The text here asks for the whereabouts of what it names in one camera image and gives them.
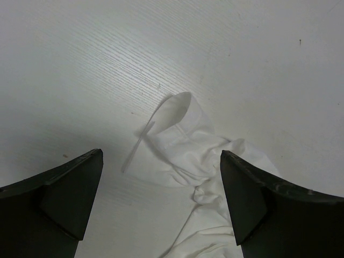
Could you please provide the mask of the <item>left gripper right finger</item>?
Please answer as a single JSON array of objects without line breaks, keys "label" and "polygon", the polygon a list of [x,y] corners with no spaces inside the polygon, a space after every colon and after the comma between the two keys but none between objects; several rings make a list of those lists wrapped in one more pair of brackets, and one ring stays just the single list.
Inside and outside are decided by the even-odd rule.
[{"label": "left gripper right finger", "polygon": [[343,198],[295,185],[230,151],[220,172],[244,257],[343,257]]}]

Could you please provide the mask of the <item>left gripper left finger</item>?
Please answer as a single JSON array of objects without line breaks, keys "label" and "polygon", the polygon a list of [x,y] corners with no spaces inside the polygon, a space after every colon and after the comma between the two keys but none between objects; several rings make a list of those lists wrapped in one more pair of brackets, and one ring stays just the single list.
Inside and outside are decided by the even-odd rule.
[{"label": "left gripper left finger", "polygon": [[1,257],[74,257],[102,170],[103,152],[93,149],[1,187]]}]

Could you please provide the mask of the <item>white cartoon print t-shirt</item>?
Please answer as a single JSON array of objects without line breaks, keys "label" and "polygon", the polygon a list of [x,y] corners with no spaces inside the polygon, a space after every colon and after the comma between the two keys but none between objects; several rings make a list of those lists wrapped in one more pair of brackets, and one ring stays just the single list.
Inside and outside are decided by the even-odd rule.
[{"label": "white cartoon print t-shirt", "polygon": [[192,93],[182,92],[159,105],[124,163],[122,171],[140,180],[194,189],[196,206],[167,257],[242,257],[220,175],[222,151],[279,174],[265,153],[248,141],[217,136]]}]

